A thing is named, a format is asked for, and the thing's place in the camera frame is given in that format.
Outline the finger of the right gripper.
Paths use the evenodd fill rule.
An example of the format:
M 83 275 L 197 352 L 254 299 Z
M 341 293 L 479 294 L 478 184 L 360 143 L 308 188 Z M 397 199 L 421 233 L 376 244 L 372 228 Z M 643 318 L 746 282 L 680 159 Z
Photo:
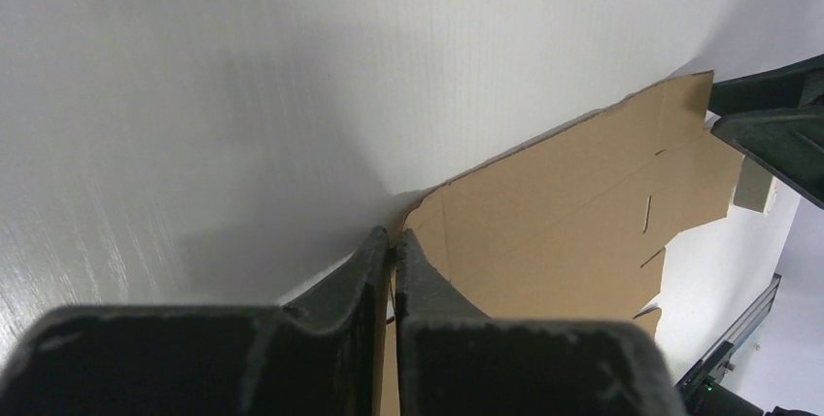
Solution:
M 823 207 L 823 56 L 712 85 L 711 134 Z

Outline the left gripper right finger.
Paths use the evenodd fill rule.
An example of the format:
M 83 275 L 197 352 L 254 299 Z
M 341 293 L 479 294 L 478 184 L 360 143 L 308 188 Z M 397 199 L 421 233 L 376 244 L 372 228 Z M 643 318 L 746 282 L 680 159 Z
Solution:
M 681 415 L 664 359 L 639 327 L 483 313 L 397 239 L 396 360 L 404 415 Z

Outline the brown cardboard box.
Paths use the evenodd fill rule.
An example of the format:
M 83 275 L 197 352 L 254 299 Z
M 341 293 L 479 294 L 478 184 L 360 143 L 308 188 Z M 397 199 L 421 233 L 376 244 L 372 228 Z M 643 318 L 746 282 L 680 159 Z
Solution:
M 741 166 L 705 126 L 712 81 L 640 91 L 436 189 L 403 227 L 486 313 L 654 333 L 667 244 L 727 215 Z

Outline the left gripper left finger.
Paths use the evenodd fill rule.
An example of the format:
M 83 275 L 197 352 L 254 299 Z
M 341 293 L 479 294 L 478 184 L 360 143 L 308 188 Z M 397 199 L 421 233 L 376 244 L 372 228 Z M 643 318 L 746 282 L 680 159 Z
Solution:
M 374 415 L 389 235 L 283 305 L 66 306 L 1 374 L 5 415 Z

